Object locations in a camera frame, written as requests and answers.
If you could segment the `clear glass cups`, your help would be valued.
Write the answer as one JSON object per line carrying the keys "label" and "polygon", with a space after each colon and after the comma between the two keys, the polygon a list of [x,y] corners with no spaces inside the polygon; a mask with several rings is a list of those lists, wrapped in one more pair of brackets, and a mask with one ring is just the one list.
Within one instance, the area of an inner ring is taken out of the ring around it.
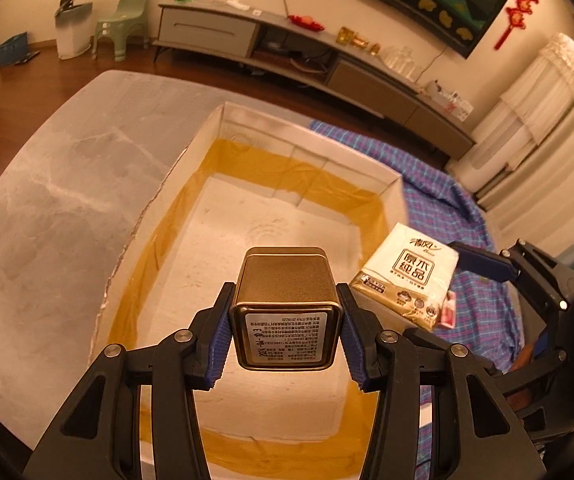
{"label": "clear glass cups", "polygon": [[388,47],[381,50],[378,56],[388,70],[409,81],[415,82],[421,75],[421,66],[415,62],[408,47]]}

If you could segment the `white cardboard box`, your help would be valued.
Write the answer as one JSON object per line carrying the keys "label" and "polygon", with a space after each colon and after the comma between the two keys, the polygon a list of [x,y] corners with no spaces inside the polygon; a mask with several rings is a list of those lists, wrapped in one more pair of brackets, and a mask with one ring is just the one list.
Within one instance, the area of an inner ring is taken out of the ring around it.
{"label": "white cardboard box", "polygon": [[[94,351],[157,344],[212,306],[258,246],[322,248],[349,282],[406,219],[400,174],[326,136],[224,103],[146,205],[112,272]],[[319,372],[251,372],[229,356],[195,395],[215,479],[354,479],[377,398],[337,356]]]}

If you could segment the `gold metal tin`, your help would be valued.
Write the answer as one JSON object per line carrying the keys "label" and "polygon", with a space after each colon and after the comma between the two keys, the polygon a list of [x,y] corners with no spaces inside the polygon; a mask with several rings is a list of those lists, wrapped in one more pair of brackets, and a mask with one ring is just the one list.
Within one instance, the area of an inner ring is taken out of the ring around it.
{"label": "gold metal tin", "polygon": [[342,315],[322,248],[246,252],[229,307],[238,363],[246,370],[326,370],[335,359]]}

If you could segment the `green plastic chair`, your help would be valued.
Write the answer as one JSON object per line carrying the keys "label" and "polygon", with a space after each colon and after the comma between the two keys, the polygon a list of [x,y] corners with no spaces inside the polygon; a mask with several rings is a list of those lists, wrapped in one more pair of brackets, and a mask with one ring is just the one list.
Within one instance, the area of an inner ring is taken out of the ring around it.
{"label": "green plastic chair", "polygon": [[142,38],[142,46],[147,49],[150,45],[149,0],[119,0],[109,18],[97,21],[93,36],[92,58],[98,55],[98,42],[101,38],[110,38],[113,42],[114,60],[123,62],[126,59],[127,39],[130,36]]}

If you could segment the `red chinese knot decoration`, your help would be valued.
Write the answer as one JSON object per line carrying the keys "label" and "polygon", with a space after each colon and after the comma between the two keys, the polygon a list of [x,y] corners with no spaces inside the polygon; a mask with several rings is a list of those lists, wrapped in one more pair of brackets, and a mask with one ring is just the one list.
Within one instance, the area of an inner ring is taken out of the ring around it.
{"label": "red chinese knot decoration", "polygon": [[507,6],[505,8],[506,14],[508,14],[508,27],[504,30],[503,34],[496,41],[494,45],[494,50],[500,50],[508,37],[511,35],[511,32],[514,29],[525,29],[525,18],[528,15],[531,15],[534,10],[532,7],[539,3],[539,0],[514,0],[514,4],[512,6]]}

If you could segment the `red tray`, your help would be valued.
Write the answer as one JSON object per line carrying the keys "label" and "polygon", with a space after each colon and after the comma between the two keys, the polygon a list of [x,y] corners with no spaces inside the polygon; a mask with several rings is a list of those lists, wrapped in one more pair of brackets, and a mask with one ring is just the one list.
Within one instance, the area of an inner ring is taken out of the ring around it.
{"label": "red tray", "polygon": [[323,30],[325,29],[325,27],[321,23],[317,22],[316,20],[313,20],[311,16],[289,14],[287,18],[291,24],[303,28],[305,30],[308,30],[309,32],[323,32]]}

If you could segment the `grey tv cabinet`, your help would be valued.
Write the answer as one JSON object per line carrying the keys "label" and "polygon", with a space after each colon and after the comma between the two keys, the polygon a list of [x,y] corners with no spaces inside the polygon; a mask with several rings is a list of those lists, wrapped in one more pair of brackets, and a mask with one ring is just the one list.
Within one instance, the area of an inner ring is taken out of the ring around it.
{"label": "grey tv cabinet", "polygon": [[212,55],[301,82],[395,122],[453,159],[474,145],[458,120],[415,82],[375,55],[337,44],[328,32],[310,32],[280,15],[255,15],[221,1],[168,1],[159,8],[153,43],[158,52]]}

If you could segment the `white tissue pack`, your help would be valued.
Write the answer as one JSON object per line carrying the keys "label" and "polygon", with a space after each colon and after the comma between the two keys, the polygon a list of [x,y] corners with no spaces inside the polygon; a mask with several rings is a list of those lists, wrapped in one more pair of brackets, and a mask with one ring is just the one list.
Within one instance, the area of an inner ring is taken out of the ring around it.
{"label": "white tissue pack", "polygon": [[399,333],[431,332],[451,289],[458,253],[430,236],[398,223],[350,282],[359,307],[381,326]]}

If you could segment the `blue plastic basket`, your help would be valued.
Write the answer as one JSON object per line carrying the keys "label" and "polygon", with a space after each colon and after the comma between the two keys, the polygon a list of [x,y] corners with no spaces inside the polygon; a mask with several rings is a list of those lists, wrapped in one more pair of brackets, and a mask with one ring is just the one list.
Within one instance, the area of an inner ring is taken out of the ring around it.
{"label": "blue plastic basket", "polygon": [[0,44],[0,67],[17,63],[29,53],[28,33],[20,32]]}

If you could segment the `blue plaid cloth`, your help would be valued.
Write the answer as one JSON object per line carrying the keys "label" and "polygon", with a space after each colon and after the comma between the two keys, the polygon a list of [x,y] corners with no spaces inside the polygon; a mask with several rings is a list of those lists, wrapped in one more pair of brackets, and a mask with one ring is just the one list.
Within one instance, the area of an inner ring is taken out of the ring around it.
{"label": "blue plaid cloth", "polygon": [[[474,201],[447,174],[400,148],[315,120],[310,128],[354,148],[401,174],[407,225],[444,244],[458,242],[494,255],[491,235]],[[488,275],[504,271],[489,258],[463,252],[450,289],[456,296],[456,324],[435,333],[453,344],[465,344],[477,356],[506,372],[522,350],[520,315],[508,288]]]}

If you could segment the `pink small item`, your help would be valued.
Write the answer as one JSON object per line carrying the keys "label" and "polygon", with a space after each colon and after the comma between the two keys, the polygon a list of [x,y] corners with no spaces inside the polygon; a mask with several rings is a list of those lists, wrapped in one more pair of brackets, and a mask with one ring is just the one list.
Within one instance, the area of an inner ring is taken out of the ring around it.
{"label": "pink small item", "polygon": [[437,325],[446,330],[453,330],[456,321],[456,294],[449,290],[442,303]]}

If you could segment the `gold jar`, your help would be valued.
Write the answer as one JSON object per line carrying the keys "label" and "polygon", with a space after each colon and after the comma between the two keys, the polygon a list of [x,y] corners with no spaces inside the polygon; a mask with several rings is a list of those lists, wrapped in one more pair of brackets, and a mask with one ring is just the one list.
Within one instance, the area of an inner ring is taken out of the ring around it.
{"label": "gold jar", "polygon": [[336,42],[341,46],[348,46],[348,44],[351,44],[354,35],[355,32],[353,32],[352,29],[347,27],[340,27],[337,32]]}

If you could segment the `white box on cabinet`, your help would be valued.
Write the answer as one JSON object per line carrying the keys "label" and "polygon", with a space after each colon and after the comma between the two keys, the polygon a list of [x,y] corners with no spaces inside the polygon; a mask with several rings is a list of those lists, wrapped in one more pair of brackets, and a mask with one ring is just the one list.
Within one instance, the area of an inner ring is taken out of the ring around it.
{"label": "white box on cabinet", "polygon": [[427,82],[424,87],[424,93],[429,97],[429,99],[434,101],[449,115],[455,117],[460,122],[465,122],[465,120],[470,117],[470,113],[474,109],[472,104],[463,99],[458,92],[442,87],[436,80]]}

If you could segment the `white air conditioner with cover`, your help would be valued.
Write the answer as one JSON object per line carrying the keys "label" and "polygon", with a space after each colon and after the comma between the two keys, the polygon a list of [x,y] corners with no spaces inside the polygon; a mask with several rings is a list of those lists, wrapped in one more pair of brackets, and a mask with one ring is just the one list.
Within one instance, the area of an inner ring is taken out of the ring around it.
{"label": "white air conditioner with cover", "polygon": [[561,32],[539,50],[472,132],[474,145],[447,170],[477,193],[503,170],[513,171],[574,104],[574,40]]}

